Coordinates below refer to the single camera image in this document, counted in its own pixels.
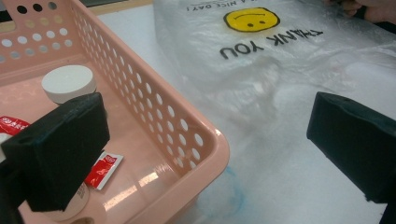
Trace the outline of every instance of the red label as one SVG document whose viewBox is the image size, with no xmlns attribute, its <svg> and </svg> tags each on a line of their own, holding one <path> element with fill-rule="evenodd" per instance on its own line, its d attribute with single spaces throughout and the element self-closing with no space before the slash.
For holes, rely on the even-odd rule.
<svg viewBox="0 0 396 224">
<path fill-rule="evenodd" d="M 97 188 L 116 160 L 117 158 L 113 158 L 109 155 L 106 155 L 104 158 L 99 160 L 92 167 L 92 170 L 88 174 L 87 178 L 85 178 L 85 183 Z"/>
<path fill-rule="evenodd" d="M 0 133 L 7 133 L 14 136 L 29 125 L 30 123 L 21 119 L 14 119 L 7 116 L 0 117 Z"/>
</svg>

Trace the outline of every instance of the white container lid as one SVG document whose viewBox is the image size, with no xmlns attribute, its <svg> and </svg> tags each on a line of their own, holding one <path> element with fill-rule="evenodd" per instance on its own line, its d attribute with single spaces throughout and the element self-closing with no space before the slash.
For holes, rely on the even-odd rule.
<svg viewBox="0 0 396 224">
<path fill-rule="evenodd" d="M 92 70 L 83 65 L 56 68 L 44 76 L 41 85 L 51 101 L 57 104 L 96 90 Z"/>
</svg>

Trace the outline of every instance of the black sponge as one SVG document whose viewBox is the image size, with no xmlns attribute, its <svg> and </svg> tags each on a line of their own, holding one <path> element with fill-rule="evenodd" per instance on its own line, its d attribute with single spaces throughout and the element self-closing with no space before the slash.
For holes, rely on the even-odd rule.
<svg viewBox="0 0 396 224">
<path fill-rule="evenodd" d="M 368 201 L 395 202 L 395 120 L 345 97 L 318 92 L 307 137 Z"/>
<path fill-rule="evenodd" d="M 7 162 L 22 171 L 32 211 L 64 210 L 109 140 L 102 95 L 60 105 L 2 144 Z"/>
</svg>

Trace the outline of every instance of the clear plastic bag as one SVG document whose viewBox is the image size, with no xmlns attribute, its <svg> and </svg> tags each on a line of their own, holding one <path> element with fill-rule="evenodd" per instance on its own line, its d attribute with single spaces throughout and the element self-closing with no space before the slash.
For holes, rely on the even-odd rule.
<svg viewBox="0 0 396 224">
<path fill-rule="evenodd" d="M 248 125 L 273 119 L 283 84 L 340 91 L 351 63 L 396 67 L 394 34 L 339 13 L 314 0 L 154 1 L 158 42 L 191 97 Z M 249 16 L 256 24 L 227 22 Z"/>
</svg>

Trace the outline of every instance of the table surface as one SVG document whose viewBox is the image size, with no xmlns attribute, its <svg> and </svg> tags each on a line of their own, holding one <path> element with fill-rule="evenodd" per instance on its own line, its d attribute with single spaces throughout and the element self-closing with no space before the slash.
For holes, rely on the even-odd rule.
<svg viewBox="0 0 396 224">
<path fill-rule="evenodd" d="M 156 41 L 150 1 L 119 9 L 98 10 L 99 19 L 171 85 L 188 95 Z M 352 77 L 360 74 L 356 90 L 348 97 L 396 119 L 396 104 L 389 103 L 396 94 L 395 70 L 355 64 L 348 71 Z M 259 133 L 236 136 L 227 130 L 226 123 L 213 119 L 211 115 L 216 112 L 194 98 L 188 100 L 223 130 L 232 156 L 223 175 L 203 191 L 178 223 L 375 224 L 380 220 L 386 206 L 367 202 L 363 193 L 306 139 L 301 141 L 307 143 L 299 147 L 309 150 L 301 148 L 300 153 L 283 154 L 282 159 L 285 151 L 268 151 L 270 159 L 263 159 L 262 152 L 254 149 L 262 143 Z M 305 138 L 303 128 L 299 138 Z M 243 161 L 237 158 L 247 153 Z"/>
</svg>

